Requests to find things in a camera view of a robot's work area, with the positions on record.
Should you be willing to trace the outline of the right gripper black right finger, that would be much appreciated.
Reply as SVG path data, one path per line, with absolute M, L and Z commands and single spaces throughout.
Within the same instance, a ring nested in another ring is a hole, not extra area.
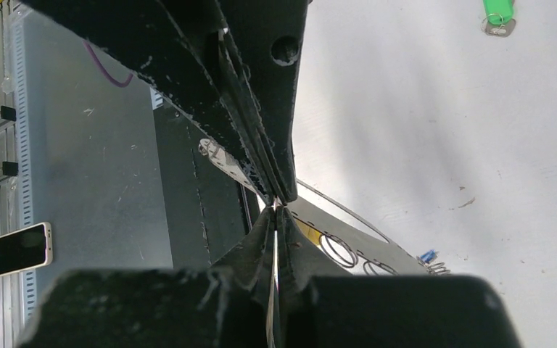
M 276 211 L 287 347 L 518 347 L 498 295 L 469 276 L 353 275 Z

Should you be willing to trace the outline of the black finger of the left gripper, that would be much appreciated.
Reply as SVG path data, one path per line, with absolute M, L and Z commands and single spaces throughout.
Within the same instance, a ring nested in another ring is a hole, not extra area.
M 232 135 L 220 140 L 265 202 L 297 198 L 292 126 L 307 1 L 218 1 L 222 97 Z
M 278 195 L 242 61 L 216 1 L 29 1 L 160 93 L 222 146 L 264 199 Z

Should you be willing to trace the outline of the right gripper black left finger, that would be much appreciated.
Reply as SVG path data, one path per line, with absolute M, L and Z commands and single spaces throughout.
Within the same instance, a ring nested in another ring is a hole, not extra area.
M 62 274 L 19 347 L 264 347 L 255 297 L 273 211 L 207 269 L 80 269 Z

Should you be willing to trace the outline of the yellow tagged key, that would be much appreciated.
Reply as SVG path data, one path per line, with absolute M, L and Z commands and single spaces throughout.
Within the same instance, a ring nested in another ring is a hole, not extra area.
M 321 245 L 320 237 L 322 237 L 323 234 L 320 231 L 317 231 L 316 229 L 306 225 L 303 233 L 305 234 L 307 239 L 313 242 L 317 247 Z

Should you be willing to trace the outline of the blue tagged key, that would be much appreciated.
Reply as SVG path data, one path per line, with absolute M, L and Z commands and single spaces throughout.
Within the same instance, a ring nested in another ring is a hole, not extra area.
M 438 258 L 438 252 L 434 249 L 430 249 L 424 254 L 418 256 L 418 261 L 424 265 L 431 265 Z

